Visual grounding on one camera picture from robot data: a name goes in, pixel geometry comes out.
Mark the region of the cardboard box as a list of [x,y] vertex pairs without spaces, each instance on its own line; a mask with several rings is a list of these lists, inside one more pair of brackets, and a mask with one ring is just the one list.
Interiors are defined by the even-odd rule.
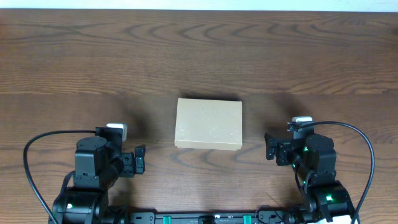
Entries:
[[240,150],[242,102],[179,98],[174,143],[179,149]]

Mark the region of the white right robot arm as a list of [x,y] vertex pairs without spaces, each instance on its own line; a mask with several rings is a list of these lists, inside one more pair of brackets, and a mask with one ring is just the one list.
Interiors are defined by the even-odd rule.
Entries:
[[336,180],[333,140],[320,134],[299,134],[291,140],[264,135],[266,158],[278,166],[291,166],[302,204],[289,208],[284,223],[334,222],[352,218],[354,206],[348,191]]

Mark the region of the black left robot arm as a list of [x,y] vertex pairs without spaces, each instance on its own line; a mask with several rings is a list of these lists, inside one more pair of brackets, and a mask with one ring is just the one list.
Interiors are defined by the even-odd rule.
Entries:
[[53,203],[54,223],[129,223],[126,206],[109,205],[109,189],[119,178],[132,178],[145,171],[145,145],[122,153],[122,141],[92,136],[79,140],[75,171],[63,181]]

